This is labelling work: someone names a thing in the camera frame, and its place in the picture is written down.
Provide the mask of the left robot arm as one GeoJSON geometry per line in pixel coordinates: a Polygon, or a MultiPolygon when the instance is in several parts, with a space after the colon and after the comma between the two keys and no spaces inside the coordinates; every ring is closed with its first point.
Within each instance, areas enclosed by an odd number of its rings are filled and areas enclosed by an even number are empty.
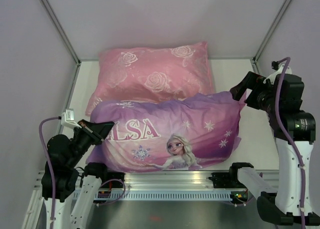
{"type": "Polygon", "coordinates": [[[90,162],[84,169],[80,194],[72,204],[79,172],[76,165],[92,145],[101,145],[114,127],[114,122],[93,123],[80,120],[73,137],[53,136],[45,145],[47,158],[41,179],[46,209],[46,228],[84,229],[99,188],[109,182],[107,166],[90,162]]]}

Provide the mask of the purple Elsa pillowcase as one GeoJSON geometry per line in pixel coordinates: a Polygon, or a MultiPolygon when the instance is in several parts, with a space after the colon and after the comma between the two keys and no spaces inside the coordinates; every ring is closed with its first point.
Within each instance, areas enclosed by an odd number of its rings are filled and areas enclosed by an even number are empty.
{"type": "Polygon", "coordinates": [[[238,147],[244,99],[222,91],[161,103],[104,101],[93,123],[114,122],[87,163],[122,173],[204,169],[226,161],[238,147]]]}

